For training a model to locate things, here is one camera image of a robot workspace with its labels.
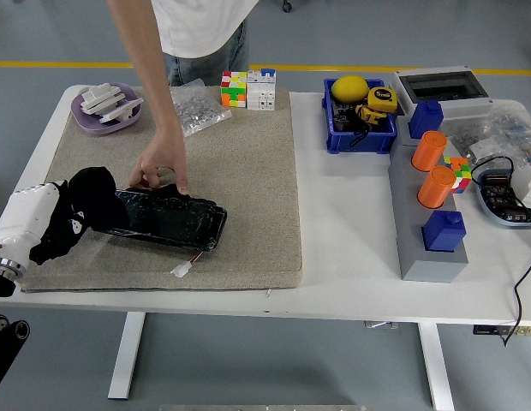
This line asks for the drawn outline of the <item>person's right hand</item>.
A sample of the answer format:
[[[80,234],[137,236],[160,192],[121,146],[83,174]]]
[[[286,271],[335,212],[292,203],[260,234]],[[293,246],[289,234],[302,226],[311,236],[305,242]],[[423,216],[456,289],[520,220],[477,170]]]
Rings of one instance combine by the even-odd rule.
[[[180,194],[189,193],[184,136],[177,122],[157,126],[151,142],[135,162],[128,185],[131,188],[157,189],[162,170],[174,173]]]

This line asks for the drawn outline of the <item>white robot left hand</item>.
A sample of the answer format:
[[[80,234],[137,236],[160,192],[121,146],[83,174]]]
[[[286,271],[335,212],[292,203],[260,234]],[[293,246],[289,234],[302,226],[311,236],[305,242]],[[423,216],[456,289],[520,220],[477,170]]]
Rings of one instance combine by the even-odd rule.
[[[67,181],[49,182],[14,192],[0,218],[0,265],[25,270],[61,257],[87,229],[76,211]]]

